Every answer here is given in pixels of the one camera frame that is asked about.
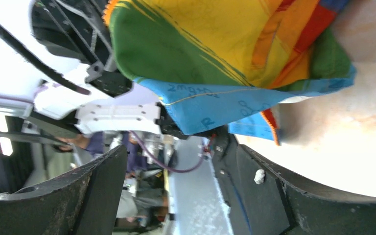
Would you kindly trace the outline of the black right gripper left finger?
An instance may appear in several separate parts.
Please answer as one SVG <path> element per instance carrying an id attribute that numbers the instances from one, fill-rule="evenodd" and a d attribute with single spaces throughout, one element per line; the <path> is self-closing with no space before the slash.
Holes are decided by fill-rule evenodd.
<path id="1" fill-rule="evenodd" d="M 0 194 L 0 235 L 110 235 L 123 183 L 118 153 Z"/>

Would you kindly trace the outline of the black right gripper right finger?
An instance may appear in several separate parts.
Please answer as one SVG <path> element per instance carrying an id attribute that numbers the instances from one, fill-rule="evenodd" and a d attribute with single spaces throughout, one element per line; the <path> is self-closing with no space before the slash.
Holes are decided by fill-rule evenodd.
<path id="1" fill-rule="evenodd" d="M 312 235 L 376 235 L 376 198 L 325 186 L 299 175 L 240 145 L 240 159 L 249 158 L 281 183 L 303 231 Z"/>

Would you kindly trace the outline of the rainbow striped zip jacket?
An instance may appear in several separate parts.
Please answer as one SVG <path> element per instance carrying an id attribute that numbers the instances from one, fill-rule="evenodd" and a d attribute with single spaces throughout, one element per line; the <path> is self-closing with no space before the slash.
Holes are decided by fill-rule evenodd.
<path id="1" fill-rule="evenodd" d="M 270 135 L 270 109 L 350 87 L 356 75 L 330 25 L 345 0 L 111 0 L 117 68 L 154 92 L 194 135 L 223 125 Z"/>

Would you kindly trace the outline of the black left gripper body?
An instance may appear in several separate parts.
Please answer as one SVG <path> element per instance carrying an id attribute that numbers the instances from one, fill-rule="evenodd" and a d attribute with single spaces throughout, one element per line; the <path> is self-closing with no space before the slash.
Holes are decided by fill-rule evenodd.
<path id="1" fill-rule="evenodd" d="M 117 69 L 102 13 L 106 0 L 37 0 L 31 19 L 35 39 L 53 55 L 89 65 L 85 83 L 110 97 L 130 91 L 132 81 Z"/>

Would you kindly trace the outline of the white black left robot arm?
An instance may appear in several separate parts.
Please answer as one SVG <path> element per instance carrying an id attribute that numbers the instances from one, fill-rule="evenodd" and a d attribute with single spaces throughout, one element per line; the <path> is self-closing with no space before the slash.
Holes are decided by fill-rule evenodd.
<path id="1" fill-rule="evenodd" d="M 102 19 L 106 0 L 37 0 L 31 9 L 36 40 L 55 55 L 88 65 L 74 89 L 57 81 L 37 92 L 26 119 L 54 136 L 139 131 L 185 140 L 156 96 L 116 67 L 111 36 Z"/>

